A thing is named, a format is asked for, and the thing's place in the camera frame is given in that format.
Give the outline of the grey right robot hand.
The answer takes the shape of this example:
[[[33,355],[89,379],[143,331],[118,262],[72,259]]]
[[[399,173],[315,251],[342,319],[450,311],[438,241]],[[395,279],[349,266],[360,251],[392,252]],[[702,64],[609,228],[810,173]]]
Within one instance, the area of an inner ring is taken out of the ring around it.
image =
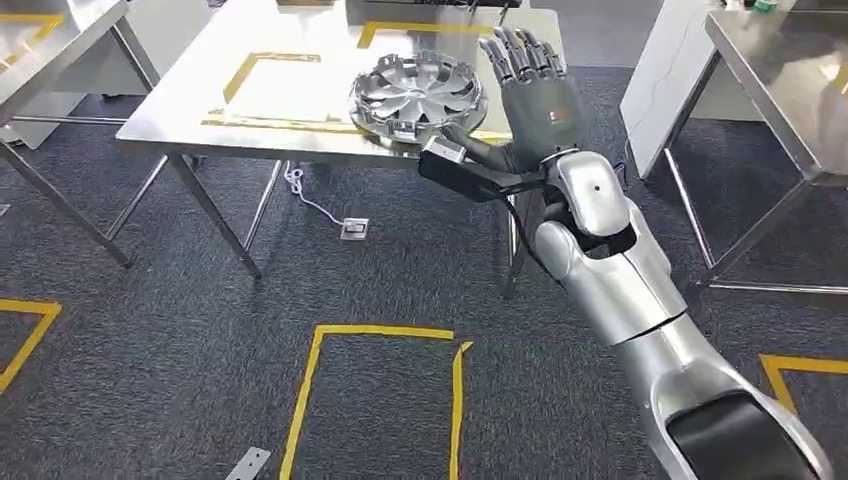
[[[524,28],[496,26],[494,35],[478,43],[500,87],[511,140],[490,145],[456,124],[443,126],[441,133],[486,168],[532,172],[548,157],[578,145],[583,125],[579,90],[550,43]]]

